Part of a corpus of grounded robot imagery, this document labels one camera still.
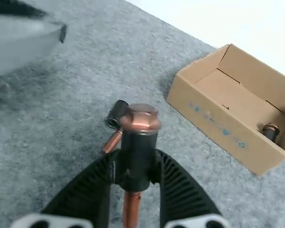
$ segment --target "copper bolt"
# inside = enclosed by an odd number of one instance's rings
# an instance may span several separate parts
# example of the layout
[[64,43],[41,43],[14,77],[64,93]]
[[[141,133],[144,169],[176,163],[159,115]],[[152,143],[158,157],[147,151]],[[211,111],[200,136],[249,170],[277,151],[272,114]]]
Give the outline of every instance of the copper bolt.
[[108,142],[104,145],[102,151],[104,153],[110,153],[112,152],[115,147],[118,145],[122,138],[122,129],[116,130],[116,132],[110,137]]
[[[124,130],[136,132],[139,135],[156,133],[161,127],[157,109],[148,104],[128,106],[126,114],[121,117],[119,123]],[[125,228],[137,226],[140,200],[140,192],[125,191],[122,218]]]
[[124,192],[122,221],[125,228],[135,228],[137,226],[140,200],[140,192]]

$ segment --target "open cardboard box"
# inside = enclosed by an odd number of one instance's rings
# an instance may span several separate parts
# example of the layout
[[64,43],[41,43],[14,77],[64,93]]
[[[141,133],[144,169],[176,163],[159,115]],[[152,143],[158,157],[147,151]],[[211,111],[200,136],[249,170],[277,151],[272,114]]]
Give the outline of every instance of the open cardboard box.
[[[285,76],[235,45],[181,69],[167,102],[257,175],[285,160]],[[268,123],[276,144],[261,133]]]

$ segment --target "white wall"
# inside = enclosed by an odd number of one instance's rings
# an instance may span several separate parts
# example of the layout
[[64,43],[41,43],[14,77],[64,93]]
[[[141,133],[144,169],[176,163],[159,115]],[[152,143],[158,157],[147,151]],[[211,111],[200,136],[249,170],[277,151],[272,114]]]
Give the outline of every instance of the white wall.
[[233,43],[285,74],[285,0],[127,0],[214,46]]

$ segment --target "black cylindrical fitting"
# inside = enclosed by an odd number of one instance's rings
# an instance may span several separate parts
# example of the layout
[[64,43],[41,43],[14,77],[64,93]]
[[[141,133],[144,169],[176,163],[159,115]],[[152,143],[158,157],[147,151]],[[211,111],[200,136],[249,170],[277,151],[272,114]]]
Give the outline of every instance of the black cylindrical fitting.
[[119,120],[125,115],[127,107],[127,102],[118,100],[109,111],[108,116],[105,119],[106,124],[111,128],[118,129],[120,127]]
[[156,163],[156,142],[157,133],[123,131],[117,167],[122,189],[140,192],[149,187],[150,171]]
[[274,124],[269,123],[263,127],[263,135],[273,142],[275,142],[276,137],[279,135],[279,133],[279,128]]

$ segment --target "threaded copper stud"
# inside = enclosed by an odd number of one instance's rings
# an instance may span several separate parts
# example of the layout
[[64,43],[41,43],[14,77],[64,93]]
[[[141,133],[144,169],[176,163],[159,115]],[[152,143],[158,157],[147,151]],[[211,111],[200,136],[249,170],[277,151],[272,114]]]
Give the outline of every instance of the threaded copper stud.
[[124,192],[122,218],[124,228],[135,228],[137,226],[140,200],[140,192]]
[[112,152],[115,147],[118,145],[122,138],[122,129],[116,130],[116,132],[110,137],[108,142],[104,145],[102,151],[104,153],[110,153]]

